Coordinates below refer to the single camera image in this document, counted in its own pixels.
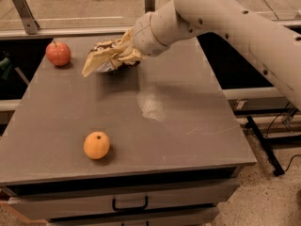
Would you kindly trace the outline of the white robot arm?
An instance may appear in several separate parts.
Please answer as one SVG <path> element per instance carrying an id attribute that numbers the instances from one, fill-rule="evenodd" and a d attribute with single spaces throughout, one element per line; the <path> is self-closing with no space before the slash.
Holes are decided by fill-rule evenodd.
<path id="1" fill-rule="evenodd" d="M 301 110 L 300 36 L 237 0 L 171 0 L 130 29 L 134 48 L 145 56 L 158 56 L 172 43 L 206 32 L 227 41 Z"/>

